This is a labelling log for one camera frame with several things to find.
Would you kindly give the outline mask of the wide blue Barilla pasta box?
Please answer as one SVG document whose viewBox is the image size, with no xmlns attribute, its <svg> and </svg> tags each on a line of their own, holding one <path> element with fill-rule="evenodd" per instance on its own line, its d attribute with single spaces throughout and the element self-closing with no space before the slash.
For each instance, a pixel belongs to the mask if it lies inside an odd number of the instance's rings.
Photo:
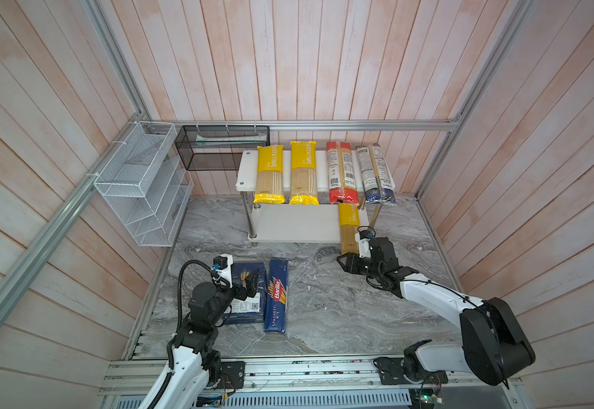
<svg viewBox="0 0 594 409">
<path fill-rule="evenodd" d="M 225 325 L 254 324 L 263 323 L 266 306 L 265 289 L 265 268 L 262 262 L 235 262 L 232 265 L 232 286 L 234 284 L 243 284 L 244 277 L 248 272 L 255 269 L 259 273 L 258 292 L 254 298 L 248 298 L 246 301 L 232 300 L 230 311 L 225 316 Z"/>
</svg>

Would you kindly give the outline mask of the yellow Pastatime spaghetti pack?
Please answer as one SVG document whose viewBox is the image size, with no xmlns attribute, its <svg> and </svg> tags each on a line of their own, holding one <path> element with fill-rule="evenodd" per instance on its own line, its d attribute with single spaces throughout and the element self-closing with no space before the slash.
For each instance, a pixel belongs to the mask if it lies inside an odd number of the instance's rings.
<svg viewBox="0 0 594 409">
<path fill-rule="evenodd" d="M 354 204 L 340 203 L 338 211 L 341 254 L 358 254 L 359 247 L 356 241 L 357 230 L 360 227 L 358 207 Z"/>
<path fill-rule="evenodd" d="M 283 146 L 258 147 L 258 151 L 254 204 L 284 204 Z"/>
<path fill-rule="evenodd" d="M 291 142 L 291 205 L 319 204 L 317 197 L 317 158 L 315 141 Z"/>
</svg>

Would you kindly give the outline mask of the narrow blue Barilla spaghetti box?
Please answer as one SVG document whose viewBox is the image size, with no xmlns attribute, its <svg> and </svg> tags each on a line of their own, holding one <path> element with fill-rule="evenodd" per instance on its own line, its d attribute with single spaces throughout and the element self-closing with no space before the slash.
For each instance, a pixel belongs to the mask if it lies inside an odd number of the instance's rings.
<svg viewBox="0 0 594 409">
<path fill-rule="evenodd" d="M 284 334 L 287 329 L 288 259 L 270 260 L 266 276 L 264 330 Z"/>
</svg>

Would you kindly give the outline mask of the red clear spaghetti pack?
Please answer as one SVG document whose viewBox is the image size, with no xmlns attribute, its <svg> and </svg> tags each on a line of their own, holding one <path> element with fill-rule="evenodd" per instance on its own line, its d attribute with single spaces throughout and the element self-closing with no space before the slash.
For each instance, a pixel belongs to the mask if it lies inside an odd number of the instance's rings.
<svg viewBox="0 0 594 409">
<path fill-rule="evenodd" d="M 329 141 L 327 143 L 329 174 L 329 200 L 332 203 L 359 204 L 356 172 L 352 161 L 351 144 Z"/>
</svg>

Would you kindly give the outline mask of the blue clear spaghetti pack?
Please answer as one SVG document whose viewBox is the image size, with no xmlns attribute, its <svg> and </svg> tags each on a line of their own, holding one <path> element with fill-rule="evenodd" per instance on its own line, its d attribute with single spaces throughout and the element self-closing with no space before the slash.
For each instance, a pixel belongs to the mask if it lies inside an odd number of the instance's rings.
<svg viewBox="0 0 594 409">
<path fill-rule="evenodd" d="M 370 204 L 396 204 L 395 184 L 385 155 L 378 144 L 359 146 L 356 155 L 361 168 L 365 201 Z"/>
</svg>

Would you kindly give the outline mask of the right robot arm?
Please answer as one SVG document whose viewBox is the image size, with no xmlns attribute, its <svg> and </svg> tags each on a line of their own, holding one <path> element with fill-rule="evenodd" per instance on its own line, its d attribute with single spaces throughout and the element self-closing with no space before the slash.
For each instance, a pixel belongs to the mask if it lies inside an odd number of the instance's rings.
<svg viewBox="0 0 594 409">
<path fill-rule="evenodd" d="M 375 359 L 387 383 L 422 384 L 453 372 L 496 386 L 535 363 L 535 351 L 504 300 L 469 296 L 402 266 L 392 242 L 369 231 L 344 239 L 341 250 L 337 262 L 346 273 L 362 275 L 376 290 L 418 303 L 460 330 L 456 343 L 425 339 L 407 347 L 400 360 Z"/>
</svg>

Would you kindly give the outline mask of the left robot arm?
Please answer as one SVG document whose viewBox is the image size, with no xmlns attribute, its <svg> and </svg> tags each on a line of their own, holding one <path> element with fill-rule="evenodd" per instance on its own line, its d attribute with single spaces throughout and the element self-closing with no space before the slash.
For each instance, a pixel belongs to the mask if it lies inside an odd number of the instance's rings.
<svg viewBox="0 0 594 409">
<path fill-rule="evenodd" d="M 206 269 L 211 280 L 195 286 L 185 315 L 183 279 L 192 265 Z M 140 407 L 204 407 L 222 404 L 237 391 L 229 376 L 222 373 L 221 355 L 213 344 L 232 302 L 256 296 L 259 270 L 254 269 L 235 282 L 233 265 L 233 257 L 228 254 L 215 257 L 211 266 L 199 260 L 182 265 L 177 284 L 178 323 L 166 345 L 167 364 Z"/>
</svg>

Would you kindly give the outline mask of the white two-tier shelf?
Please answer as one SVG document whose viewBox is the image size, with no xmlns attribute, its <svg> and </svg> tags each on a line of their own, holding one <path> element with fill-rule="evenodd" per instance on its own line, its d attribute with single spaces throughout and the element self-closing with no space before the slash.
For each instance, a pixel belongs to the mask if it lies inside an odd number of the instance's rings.
<svg viewBox="0 0 594 409">
<path fill-rule="evenodd" d="M 356 185 L 362 203 L 359 216 L 361 225 L 374 227 L 383 204 L 374 204 L 374 210 L 364 203 L 360 164 L 356 153 L 352 153 Z M 324 201 L 318 206 L 297 206 L 296 204 L 254 204 L 257 185 L 257 149 L 246 150 L 237 172 L 235 187 L 242 196 L 247 216 L 248 238 L 253 243 L 319 243 L 339 245 L 339 213 L 335 204 Z M 326 151 L 317 151 L 317 191 L 329 199 L 329 174 Z M 283 151 L 283 188 L 286 198 L 290 194 L 291 151 Z"/>
</svg>

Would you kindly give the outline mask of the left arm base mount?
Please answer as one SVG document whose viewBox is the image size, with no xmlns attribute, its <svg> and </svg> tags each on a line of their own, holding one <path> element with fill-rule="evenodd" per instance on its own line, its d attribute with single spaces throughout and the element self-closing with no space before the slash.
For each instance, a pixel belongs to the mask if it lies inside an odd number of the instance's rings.
<svg viewBox="0 0 594 409">
<path fill-rule="evenodd" d="M 208 389 L 239 390 L 244 386 L 245 361 L 214 362 L 208 367 Z"/>
</svg>

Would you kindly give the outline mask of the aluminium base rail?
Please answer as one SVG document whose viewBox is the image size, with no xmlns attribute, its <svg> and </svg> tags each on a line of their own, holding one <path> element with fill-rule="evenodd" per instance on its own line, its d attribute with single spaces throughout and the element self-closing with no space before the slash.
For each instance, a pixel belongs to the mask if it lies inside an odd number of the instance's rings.
<svg viewBox="0 0 594 409">
<path fill-rule="evenodd" d="M 418 388 L 375 366 L 376 355 L 315 355 L 238 357 L 222 360 L 228 376 L 241 393 L 305 390 L 370 390 L 389 387 Z M 162 373 L 165 361 L 113 361 L 99 395 L 146 395 Z"/>
</svg>

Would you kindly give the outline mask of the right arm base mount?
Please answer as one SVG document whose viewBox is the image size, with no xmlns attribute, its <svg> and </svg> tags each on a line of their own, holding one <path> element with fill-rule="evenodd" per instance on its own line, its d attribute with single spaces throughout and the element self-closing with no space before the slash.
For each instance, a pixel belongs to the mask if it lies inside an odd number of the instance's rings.
<svg viewBox="0 0 594 409">
<path fill-rule="evenodd" d="M 440 385 L 448 383 L 445 372 L 431 373 L 413 357 L 390 358 L 381 356 L 373 360 L 383 385 L 422 384 Z"/>
</svg>

